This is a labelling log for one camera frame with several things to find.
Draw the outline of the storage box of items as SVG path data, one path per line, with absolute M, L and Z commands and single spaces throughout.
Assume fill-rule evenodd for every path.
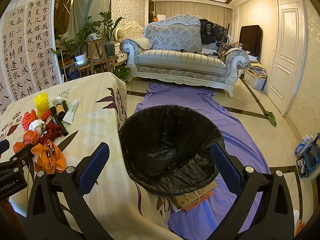
M 245 71 L 244 81 L 254 89 L 263 90 L 268 74 L 258 62 L 250 62 L 249 68 Z

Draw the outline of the cardboard books under bin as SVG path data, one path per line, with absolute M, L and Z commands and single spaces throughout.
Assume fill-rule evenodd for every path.
M 198 189 L 194 192 L 169 198 L 168 201 L 171 205 L 171 211 L 176 213 L 179 211 L 187 212 L 191 210 L 192 208 L 198 206 L 205 199 L 210 197 L 214 193 L 213 189 L 215 187 L 217 187 L 217 183 L 213 181 L 206 187 Z

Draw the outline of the dark red crumpled wrapper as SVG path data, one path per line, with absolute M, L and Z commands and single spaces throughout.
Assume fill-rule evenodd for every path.
M 48 122 L 46 130 L 39 139 L 39 144 L 44 145 L 48 140 L 54 142 L 57 137 L 61 137 L 61 128 L 54 122 Z

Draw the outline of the white potted plant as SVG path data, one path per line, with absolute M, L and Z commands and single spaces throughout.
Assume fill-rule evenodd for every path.
M 73 39 L 69 41 L 60 40 L 58 50 L 51 48 L 50 51 L 55 55 L 72 55 L 75 57 L 75 64 L 83 66 L 87 58 L 84 50 L 86 40 L 89 35 L 96 33 L 100 26 L 100 21 L 93 21 L 91 16 L 87 16 L 82 21 L 81 28 Z

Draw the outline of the ornate white grey sofa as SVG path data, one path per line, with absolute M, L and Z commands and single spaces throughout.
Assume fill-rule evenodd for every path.
M 156 79 L 191 86 L 224 89 L 233 97 L 239 71 L 249 68 L 248 54 L 227 42 L 203 45 L 199 16 L 175 15 L 144 28 L 142 37 L 125 38 L 129 80 Z

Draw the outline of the gold label black bottle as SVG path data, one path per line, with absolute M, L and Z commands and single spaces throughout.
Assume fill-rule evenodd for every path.
M 64 98 L 60 97 L 60 96 L 57 96 L 53 100 L 53 104 L 54 104 L 54 107 L 56 109 L 56 114 L 58 116 L 58 119 L 60 121 L 62 121 L 63 118 L 65 117 L 65 114 L 68 111 L 66 100 Z

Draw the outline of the black lined trash bin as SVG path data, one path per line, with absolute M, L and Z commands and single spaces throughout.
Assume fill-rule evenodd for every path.
M 211 146 L 225 148 L 210 119 L 179 105 L 136 112 L 121 127 L 119 139 L 129 177 L 154 194 L 171 197 L 209 185 L 219 173 Z

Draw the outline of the white panel door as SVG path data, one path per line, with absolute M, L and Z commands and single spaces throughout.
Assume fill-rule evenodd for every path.
M 285 115 L 295 97 L 304 67 L 306 14 L 304 0 L 277 0 L 277 5 L 277 46 L 265 93 Z

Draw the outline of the beige window curtain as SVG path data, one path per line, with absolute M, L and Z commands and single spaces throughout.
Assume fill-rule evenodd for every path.
M 163 1 L 155 3 L 156 14 L 165 15 L 167 18 L 177 14 L 199 16 L 210 22 L 217 23 L 225 28 L 229 27 L 229 34 L 232 31 L 232 9 L 221 7 L 218 5 L 183 2 L 183 1 Z

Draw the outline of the orange plastic bag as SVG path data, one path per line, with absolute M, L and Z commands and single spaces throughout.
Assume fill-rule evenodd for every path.
M 43 170 L 46 174 L 56 174 L 66 169 L 66 160 L 61 150 L 50 140 L 44 145 L 34 146 L 31 152 L 37 156 L 34 164 L 36 172 Z

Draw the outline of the purple floor cloth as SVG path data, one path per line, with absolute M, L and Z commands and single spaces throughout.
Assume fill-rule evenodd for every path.
M 157 105 L 181 105 L 209 118 L 222 133 L 226 151 L 243 165 L 257 172 L 269 173 L 269 167 L 242 123 L 213 99 L 213 91 L 202 88 L 178 87 L 152 83 L 136 111 Z M 223 220 L 236 195 L 227 188 L 223 178 L 215 178 L 214 193 L 187 212 L 172 213 L 169 228 L 184 239 L 207 239 Z

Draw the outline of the white tissue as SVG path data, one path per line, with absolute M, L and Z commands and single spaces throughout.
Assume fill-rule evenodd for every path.
M 42 127 L 44 125 L 44 121 L 42 119 L 36 119 L 29 125 L 29 130 L 33 132 L 37 132 L 39 136 L 43 134 Z

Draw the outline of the blue basket with shoes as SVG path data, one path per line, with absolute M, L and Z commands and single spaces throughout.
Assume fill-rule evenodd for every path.
M 319 133 L 315 137 L 306 135 L 294 151 L 300 178 L 308 178 L 319 165 Z

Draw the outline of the tall green plant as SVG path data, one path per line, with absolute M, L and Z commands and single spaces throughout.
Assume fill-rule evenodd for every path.
M 116 55 L 114 32 L 123 18 L 119 17 L 115 21 L 112 20 L 111 11 L 100 12 L 99 16 L 102 17 L 102 24 L 104 26 L 103 36 L 105 39 L 104 48 L 106 55 L 107 57 L 114 57 Z

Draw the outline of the red orange foam net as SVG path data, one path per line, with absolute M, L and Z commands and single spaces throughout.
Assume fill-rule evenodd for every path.
M 36 111 L 34 109 L 32 109 L 30 112 L 25 112 L 24 116 L 22 118 L 23 129 L 25 131 L 28 131 L 30 124 L 37 119 L 38 119 L 38 117 L 37 117 Z

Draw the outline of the calligraphy screen panel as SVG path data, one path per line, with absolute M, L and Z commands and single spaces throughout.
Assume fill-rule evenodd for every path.
M 52 0 L 12 0 L 1 17 L 1 110 L 62 83 Z

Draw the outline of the wooden plant stand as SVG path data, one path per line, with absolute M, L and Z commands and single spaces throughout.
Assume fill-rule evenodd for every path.
M 112 72 L 117 56 L 107 56 L 102 40 L 86 43 L 88 63 L 78 69 L 80 77 L 96 74 L 97 72 Z

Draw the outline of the dark brown covered cabinet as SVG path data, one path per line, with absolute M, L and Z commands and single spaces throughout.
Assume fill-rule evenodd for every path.
M 261 27 L 259 25 L 242 26 L 240 30 L 239 43 L 242 49 L 249 51 L 252 56 L 259 56 L 261 42 Z

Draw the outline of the black pen tube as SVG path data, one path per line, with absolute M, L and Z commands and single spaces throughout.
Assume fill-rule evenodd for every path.
M 57 116 L 57 114 L 54 114 L 53 116 L 57 126 L 59 126 L 61 128 L 61 133 L 63 136 L 67 136 L 69 133 L 67 131 L 67 129 L 64 127 L 64 125 L 62 124 L 62 122 L 59 120 L 59 117 Z

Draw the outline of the floral cream tablecloth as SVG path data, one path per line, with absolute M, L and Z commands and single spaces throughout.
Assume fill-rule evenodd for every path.
M 101 73 L 46 89 L 50 99 L 78 100 L 66 129 L 74 139 L 63 151 L 67 166 L 77 165 L 102 142 L 110 158 L 92 191 L 84 196 L 89 208 L 114 239 L 178 239 L 168 228 L 169 204 L 149 193 L 127 174 L 118 129 L 126 116 L 126 85 L 112 73 Z

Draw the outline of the black jacket on sofa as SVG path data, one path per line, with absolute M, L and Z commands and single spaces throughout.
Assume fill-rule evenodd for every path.
M 211 43 L 225 43 L 227 42 L 227 30 L 225 27 L 210 22 L 207 19 L 200 19 L 200 35 L 203 45 Z

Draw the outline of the red label black bottle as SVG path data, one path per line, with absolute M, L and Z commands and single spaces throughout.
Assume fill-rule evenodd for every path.
M 40 117 L 39 119 L 41 119 L 42 121 L 47 121 L 48 118 L 50 116 L 54 116 L 56 114 L 56 107 L 51 107 L 50 109 L 48 109 L 47 111 L 45 111 Z

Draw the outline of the yellow foam net bundle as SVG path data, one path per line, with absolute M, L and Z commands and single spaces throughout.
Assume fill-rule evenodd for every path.
M 47 93 L 41 93 L 34 98 L 36 114 L 40 117 L 50 109 L 49 99 Z

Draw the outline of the white green tube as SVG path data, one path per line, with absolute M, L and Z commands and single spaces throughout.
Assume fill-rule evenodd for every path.
M 65 116 L 63 117 L 63 121 L 68 123 L 68 124 L 72 124 L 73 119 L 74 119 L 74 115 L 75 115 L 75 111 L 76 108 L 78 106 L 79 100 L 78 99 L 74 99 L 73 102 L 71 103 L 67 113 L 65 114 Z

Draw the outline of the green mop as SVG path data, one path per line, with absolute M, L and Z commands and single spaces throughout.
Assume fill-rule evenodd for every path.
M 253 90 L 250 88 L 250 86 L 245 82 L 245 80 L 242 77 L 240 77 L 240 80 L 245 85 L 245 87 L 248 89 L 248 91 L 250 92 L 251 96 L 253 96 L 254 100 L 258 104 L 259 108 L 261 109 L 261 111 L 263 112 L 263 114 L 267 118 L 267 120 L 271 123 L 272 126 L 276 127 L 277 126 L 277 122 L 276 122 L 276 117 L 274 116 L 274 114 L 272 112 L 267 111 L 264 108 L 264 106 L 262 105 L 262 103 L 260 102 L 260 100 L 258 99 L 256 94 L 253 92 Z

